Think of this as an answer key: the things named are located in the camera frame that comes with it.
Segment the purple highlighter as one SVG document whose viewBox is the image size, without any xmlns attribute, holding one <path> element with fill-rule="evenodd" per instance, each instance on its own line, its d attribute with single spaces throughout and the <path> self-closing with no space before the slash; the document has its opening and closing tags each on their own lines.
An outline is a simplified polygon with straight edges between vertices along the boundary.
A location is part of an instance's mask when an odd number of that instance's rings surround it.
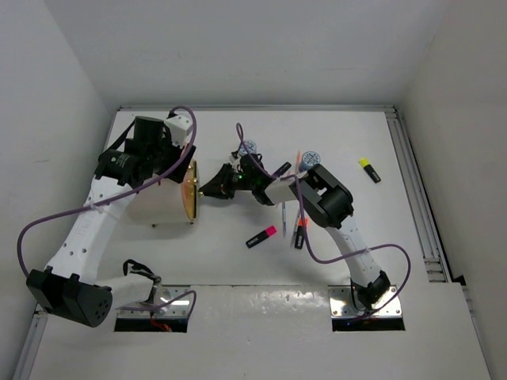
<svg viewBox="0 0 507 380">
<path fill-rule="evenodd" d="M 281 177 L 283 174 L 285 174 L 290 168 L 292 167 L 292 164 L 289 161 L 286 161 L 282 166 L 280 166 L 274 173 L 274 177 Z"/>
</svg>

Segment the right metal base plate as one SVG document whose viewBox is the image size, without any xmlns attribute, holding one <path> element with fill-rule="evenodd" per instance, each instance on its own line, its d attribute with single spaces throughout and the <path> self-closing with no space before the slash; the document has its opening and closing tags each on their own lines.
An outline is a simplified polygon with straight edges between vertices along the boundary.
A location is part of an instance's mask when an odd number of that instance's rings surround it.
<svg viewBox="0 0 507 380">
<path fill-rule="evenodd" d="M 375 319 L 402 318 L 402 306 L 397 293 L 398 288 L 391 286 L 380 299 L 372 304 Z M 353 297 L 350 286 L 329 287 L 330 315 L 333 320 L 348 320 L 362 317 L 368 309 Z"/>
</svg>

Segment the pink highlighter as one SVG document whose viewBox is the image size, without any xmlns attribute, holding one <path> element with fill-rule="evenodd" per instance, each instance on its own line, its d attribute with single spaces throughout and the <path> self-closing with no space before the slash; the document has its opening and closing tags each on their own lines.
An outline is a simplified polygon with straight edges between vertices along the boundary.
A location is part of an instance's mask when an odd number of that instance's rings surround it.
<svg viewBox="0 0 507 380">
<path fill-rule="evenodd" d="M 262 243 L 263 241 L 267 240 L 268 238 L 272 237 L 274 234 L 276 234 L 277 230 L 275 226 L 270 226 L 266 228 L 265 230 L 261 231 L 260 233 L 256 234 L 254 237 L 249 239 L 246 242 L 246 247 L 248 249 L 253 248 L 254 246 Z"/>
</svg>

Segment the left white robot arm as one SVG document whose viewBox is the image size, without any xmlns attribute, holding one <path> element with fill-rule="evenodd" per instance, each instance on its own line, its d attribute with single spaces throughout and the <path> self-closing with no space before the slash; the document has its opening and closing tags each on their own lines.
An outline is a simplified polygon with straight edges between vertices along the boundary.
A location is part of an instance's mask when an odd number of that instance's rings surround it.
<svg viewBox="0 0 507 380">
<path fill-rule="evenodd" d="M 120 277 L 97 281 L 109 239 L 134 198 L 163 179 L 180 184 L 195 152 L 196 118 L 170 111 L 164 119 L 137 116 L 98 157 L 90 191 L 71 231 L 44 270 L 25 273 L 37 303 L 51 315 L 92 328 L 111 310 L 159 308 L 161 283 L 148 267 L 127 260 Z"/>
</svg>

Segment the blue tape jar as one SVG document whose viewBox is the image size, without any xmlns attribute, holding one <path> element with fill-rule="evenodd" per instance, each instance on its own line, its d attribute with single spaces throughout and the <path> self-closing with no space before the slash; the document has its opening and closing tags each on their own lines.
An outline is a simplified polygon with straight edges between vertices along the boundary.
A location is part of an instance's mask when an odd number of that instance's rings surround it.
<svg viewBox="0 0 507 380">
<path fill-rule="evenodd" d="M 299 171 L 305 172 L 321 163 L 321 156 L 315 151 L 306 151 L 301 155 L 299 162 Z"/>
<path fill-rule="evenodd" d="M 256 154 L 257 153 L 257 144 L 250 139 L 245 139 L 240 143 L 238 148 L 238 156 L 244 157 L 247 154 Z"/>
</svg>

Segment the orange highlighter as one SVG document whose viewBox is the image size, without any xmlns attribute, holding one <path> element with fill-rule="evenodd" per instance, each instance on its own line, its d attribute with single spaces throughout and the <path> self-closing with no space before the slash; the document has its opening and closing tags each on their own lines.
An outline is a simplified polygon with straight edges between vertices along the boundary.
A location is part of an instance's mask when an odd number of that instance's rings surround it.
<svg viewBox="0 0 507 380">
<path fill-rule="evenodd" d="M 308 224 L 307 218 L 299 218 L 294 233 L 294 248 L 302 249 L 304 245 L 304 229 Z"/>
</svg>

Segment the round drawer cabinet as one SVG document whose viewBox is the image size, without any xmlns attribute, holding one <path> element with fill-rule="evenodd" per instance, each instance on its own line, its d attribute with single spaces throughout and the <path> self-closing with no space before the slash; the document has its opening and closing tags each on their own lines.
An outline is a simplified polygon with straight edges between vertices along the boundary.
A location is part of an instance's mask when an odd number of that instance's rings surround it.
<svg viewBox="0 0 507 380">
<path fill-rule="evenodd" d="M 127 208 L 128 217 L 140 225 L 193 224 L 198 217 L 199 172 L 192 159 L 180 184 L 160 180 L 136 195 Z"/>
</svg>

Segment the right grey pen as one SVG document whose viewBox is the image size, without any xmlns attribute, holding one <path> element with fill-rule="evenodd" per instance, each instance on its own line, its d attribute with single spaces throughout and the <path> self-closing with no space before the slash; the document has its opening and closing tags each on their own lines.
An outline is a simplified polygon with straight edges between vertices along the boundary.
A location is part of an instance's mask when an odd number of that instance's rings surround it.
<svg viewBox="0 0 507 380">
<path fill-rule="evenodd" d="M 302 225 L 301 213 L 300 211 L 297 211 L 291 238 L 291 247 L 294 249 L 302 248 L 301 233 L 299 232 L 301 225 Z"/>
</svg>

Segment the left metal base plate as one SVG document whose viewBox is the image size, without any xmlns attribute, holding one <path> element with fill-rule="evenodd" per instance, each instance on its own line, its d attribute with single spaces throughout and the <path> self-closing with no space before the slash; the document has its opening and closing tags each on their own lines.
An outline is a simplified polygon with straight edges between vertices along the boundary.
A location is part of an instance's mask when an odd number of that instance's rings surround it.
<svg viewBox="0 0 507 380">
<path fill-rule="evenodd" d="M 155 311 L 147 310 L 141 303 L 132 303 L 128 307 L 141 308 L 141 310 L 120 309 L 116 312 L 117 319 L 186 319 L 189 316 L 193 295 L 189 293 L 190 287 L 162 285 L 154 294 L 154 304 L 164 306 Z"/>
</svg>

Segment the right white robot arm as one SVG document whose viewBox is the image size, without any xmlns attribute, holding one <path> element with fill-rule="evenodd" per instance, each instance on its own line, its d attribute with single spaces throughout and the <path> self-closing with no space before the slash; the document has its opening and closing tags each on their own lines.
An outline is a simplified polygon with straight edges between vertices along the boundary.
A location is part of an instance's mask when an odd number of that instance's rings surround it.
<svg viewBox="0 0 507 380">
<path fill-rule="evenodd" d="M 232 199 L 236 192 L 249 191 L 262 205 L 298 201 L 314 224 L 323 228 L 336 243 L 349 268 L 356 300 L 367 312 L 389 290 L 391 282 L 375 262 L 353 217 L 351 192 L 323 165 L 289 175 L 290 164 L 274 174 L 265 171 L 261 155 L 245 155 L 235 164 L 225 163 L 219 172 L 200 187 L 200 193 L 220 200 Z"/>
</svg>

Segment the metal base plate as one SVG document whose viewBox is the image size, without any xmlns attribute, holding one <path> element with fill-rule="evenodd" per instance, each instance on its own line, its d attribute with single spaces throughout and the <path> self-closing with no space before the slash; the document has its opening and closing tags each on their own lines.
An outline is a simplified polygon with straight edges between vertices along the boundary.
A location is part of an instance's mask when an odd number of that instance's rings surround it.
<svg viewBox="0 0 507 380">
<path fill-rule="evenodd" d="M 147 310 L 141 303 L 132 303 L 128 307 L 141 308 L 141 310 L 120 309 L 116 312 L 117 319 L 186 319 L 189 316 L 193 295 L 189 293 L 190 287 L 162 285 L 154 294 L 154 304 L 164 306 L 155 311 Z"/>
<path fill-rule="evenodd" d="M 380 299 L 372 304 L 375 319 L 402 318 L 402 306 L 397 293 L 398 288 L 391 286 Z M 333 320 L 348 320 L 362 317 L 368 309 L 353 297 L 350 286 L 329 287 L 330 315 Z"/>
</svg>

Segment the upper red pen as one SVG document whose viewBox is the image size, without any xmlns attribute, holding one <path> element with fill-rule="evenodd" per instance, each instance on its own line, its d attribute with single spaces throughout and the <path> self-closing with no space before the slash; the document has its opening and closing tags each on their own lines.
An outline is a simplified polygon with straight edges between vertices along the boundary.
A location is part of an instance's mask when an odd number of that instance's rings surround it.
<svg viewBox="0 0 507 380">
<path fill-rule="evenodd" d="M 300 160 L 301 160 L 301 151 L 298 150 L 295 160 L 295 173 L 299 172 Z"/>
</svg>

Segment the left blue pen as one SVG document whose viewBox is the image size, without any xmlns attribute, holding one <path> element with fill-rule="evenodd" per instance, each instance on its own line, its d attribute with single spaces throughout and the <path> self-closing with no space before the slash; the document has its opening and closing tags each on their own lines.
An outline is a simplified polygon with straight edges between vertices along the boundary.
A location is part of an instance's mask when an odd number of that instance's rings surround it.
<svg viewBox="0 0 507 380">
<path fill-rule="evenodd" d="M 281 215 L 282 215 L 282 236 L 286 238 L 287 236 L 287 210 L 286 203 L 281 203 Z"/>
</svg>

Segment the yellow highlighter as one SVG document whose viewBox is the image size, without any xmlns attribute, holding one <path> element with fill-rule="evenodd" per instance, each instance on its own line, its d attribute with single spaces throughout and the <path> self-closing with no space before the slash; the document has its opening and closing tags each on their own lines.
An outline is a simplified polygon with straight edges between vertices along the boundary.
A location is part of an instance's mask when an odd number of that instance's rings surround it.
<svg viewBox="0 0 507 380">
<path fill-rule="evenodd" d="M 363 171 L 366 172 L 366 174 L 369 176 L 369 178 L 375 183 L 378 184 L 381 181 L 381 178 L 379 177 L 379 174 L 375 171 L 372 164 L 367 158 L 361 158 L 359 160 L 359 164 Z"/>
</svg>

